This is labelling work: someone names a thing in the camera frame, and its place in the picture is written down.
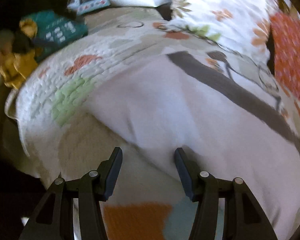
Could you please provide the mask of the white cloth with grey stripe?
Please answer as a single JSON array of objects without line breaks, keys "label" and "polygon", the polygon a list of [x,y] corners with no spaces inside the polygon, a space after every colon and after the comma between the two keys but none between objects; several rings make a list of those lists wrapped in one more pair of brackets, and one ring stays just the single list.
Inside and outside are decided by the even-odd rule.
[{"label": "white cloth with grey stripe", "polygon": [[174,178],[179,147],[218,178],[242,177],[277,237],[293,233],[300,208],[300,132],[283,116],[280,96],[178,51],[119,71],[85,105]]}]

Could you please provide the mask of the heart patterned quilt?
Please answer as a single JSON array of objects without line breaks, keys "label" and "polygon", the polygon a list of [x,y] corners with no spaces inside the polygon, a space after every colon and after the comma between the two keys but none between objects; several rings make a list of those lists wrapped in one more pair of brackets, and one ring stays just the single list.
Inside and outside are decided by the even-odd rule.
[{"label": "heart patterned quilt", "polygon": [[[101,204],[108,238],[188,239],[197,204],[185,196],[178,174],[174,178],[157,168],[138,147],[95,118],[85,105],[90,94],[143,59],[185,51],[204,57],[220,73],[236,72],[280,96],[283,116],[299,132],[300,102],[275,80],[267,64],[188,33],[166,33],[153,9],[107,9],[89,23],[94,26],[91,35],[44,60],[19,90],[15,119],[23,149],[49,186],[57,177],[80,178],[120,147],[123,162],[114,193]],[[300,208],[290,237],[298,228]]]}]

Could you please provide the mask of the yellow fabric item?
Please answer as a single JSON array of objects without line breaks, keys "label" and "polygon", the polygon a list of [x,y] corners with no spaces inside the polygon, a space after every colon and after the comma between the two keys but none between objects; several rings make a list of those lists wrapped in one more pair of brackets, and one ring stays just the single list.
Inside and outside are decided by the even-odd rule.
[{"label": "yellow fabric item", "polygon": [[0,74],[7,87],[19,89],[37,68],[36,48],[32,41],[37,33],[38,26],[34,20],[26,18],[19,22],[19,29],[12,40],[12,49],[0,66]]}]

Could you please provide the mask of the orange floral pillow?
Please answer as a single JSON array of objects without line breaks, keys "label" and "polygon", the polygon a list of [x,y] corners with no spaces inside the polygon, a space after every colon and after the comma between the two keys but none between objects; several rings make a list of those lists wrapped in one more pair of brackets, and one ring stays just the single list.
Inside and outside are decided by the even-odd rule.
[{"label": "orange floral pillow", "polygon": [[300,20],[278,12],[271,17],[271,33],[275,77],[300,101]]}]

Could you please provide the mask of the white floral pillow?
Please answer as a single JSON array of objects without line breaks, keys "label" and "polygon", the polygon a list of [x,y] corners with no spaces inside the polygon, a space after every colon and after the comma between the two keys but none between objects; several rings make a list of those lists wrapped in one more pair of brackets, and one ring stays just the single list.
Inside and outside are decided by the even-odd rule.
[{"label": "white floral pillow", "polygon": [[277,0],[172,0],[166,31],[186,30],[266,64],[270,18]]}]

